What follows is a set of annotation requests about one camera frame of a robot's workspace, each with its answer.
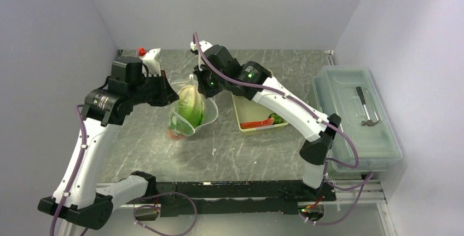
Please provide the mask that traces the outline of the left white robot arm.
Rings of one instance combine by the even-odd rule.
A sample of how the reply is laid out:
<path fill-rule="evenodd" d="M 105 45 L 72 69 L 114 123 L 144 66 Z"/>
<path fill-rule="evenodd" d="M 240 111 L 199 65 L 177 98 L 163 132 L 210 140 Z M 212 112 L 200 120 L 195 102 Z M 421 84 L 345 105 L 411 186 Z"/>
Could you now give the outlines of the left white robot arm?
<path fill-rule="evenodd" d="M 97 188 L 102 163 L 127 116 L 136 105 L 164 107 L 178 100 L 155 57 L 122 56 L 112 63 L 103 86 L 89 92 L 76 108 L 77 143 L 58 188 L 42 198 L 38 210 L 53 220 L 84 229 L 101 229 L 112 212 L 134 199 L 152 202 L 158 193 L 155 176 L 135 171 L 107 188 Z"/>

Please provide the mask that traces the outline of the green perforated plastic basket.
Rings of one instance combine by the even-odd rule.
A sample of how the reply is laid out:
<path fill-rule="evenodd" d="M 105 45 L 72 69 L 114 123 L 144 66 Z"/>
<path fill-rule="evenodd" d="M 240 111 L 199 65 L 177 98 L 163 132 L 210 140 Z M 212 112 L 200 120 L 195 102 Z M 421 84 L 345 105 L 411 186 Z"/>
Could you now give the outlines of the green perforated plastic basket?
<path fill-rule="evenodd" d="M 244 129 L 242 128 L 241 124 L 267 120 L 268 117 L 274 112 L 265 106 L 247 100 L 242 96 L 235 96 L 231 94 L 231 97 L 236 114 L 237 125 L 240 133 L 243 135 L 256 135 L 265 132 L 281 130 L 288 125 L 287 121 L 282 120 L 282 123 L 280 124 Z"/>

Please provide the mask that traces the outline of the green cabbage toy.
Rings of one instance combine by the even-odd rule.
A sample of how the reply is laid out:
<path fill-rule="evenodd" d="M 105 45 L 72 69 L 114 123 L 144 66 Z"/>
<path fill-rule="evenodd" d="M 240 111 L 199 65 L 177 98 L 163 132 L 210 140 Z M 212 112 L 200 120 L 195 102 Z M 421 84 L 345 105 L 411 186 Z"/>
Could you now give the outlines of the green cabbage toy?
<path fill-rule="evenodd" d="M 194 85 L 183 86 L 178 93 L 178 114 L 188 121 L 193 128 L 204 120 L 205 102 Z"/>

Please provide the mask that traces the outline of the clear polka dot zip bag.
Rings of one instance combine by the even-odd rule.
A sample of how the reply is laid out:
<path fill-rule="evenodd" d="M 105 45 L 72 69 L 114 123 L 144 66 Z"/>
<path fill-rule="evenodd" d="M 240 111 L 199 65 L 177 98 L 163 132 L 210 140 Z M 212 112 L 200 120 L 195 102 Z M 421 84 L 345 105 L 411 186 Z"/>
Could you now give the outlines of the clear polka dot zip bag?
<path fill-rule="evenodd" d="M 167 134 L 173 140 L 190 137 L 205 125 L 216 121 L 218 107 L 212 98 L 198 92 L 198 81 L 190 74 L 187 79 L 171 84 L 179 100 L 170 106 Z"/>

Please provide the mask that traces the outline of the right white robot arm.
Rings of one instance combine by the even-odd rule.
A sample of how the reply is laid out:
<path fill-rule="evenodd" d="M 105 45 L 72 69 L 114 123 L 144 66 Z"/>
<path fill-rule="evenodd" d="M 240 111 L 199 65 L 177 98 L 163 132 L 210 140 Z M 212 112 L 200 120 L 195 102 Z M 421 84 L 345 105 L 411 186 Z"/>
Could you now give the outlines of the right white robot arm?
<path fill-rule="evenodd" d="M 302 134 L 306 142 L 299 151 L 305 161 L 301 192 L 307 200 L 317 199 L 323 192 L 323 168 L 340 117 L 328 116 L 302 102 L 268 69 L 254 61 L 240 64 L 224 46 L 191 42 L 190 50 L 199 58 L 194 74 L 204 97 L 229 91 L 270 109 Z"/>

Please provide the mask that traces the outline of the orange peach toy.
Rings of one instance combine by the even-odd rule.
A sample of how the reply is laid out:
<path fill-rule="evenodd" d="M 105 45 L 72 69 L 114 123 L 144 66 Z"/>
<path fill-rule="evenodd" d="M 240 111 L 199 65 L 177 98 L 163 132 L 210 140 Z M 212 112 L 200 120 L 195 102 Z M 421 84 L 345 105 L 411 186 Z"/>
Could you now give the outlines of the orange peach toy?
<path fill-rule="evenodd" d="M 168 129 L 167 130 L 167 135 L 170 139 L 172 140 L 181 140 L 185 139 L 186 136 L 183 135 L 182 133 L 178 132 L 176 129 Z"/>

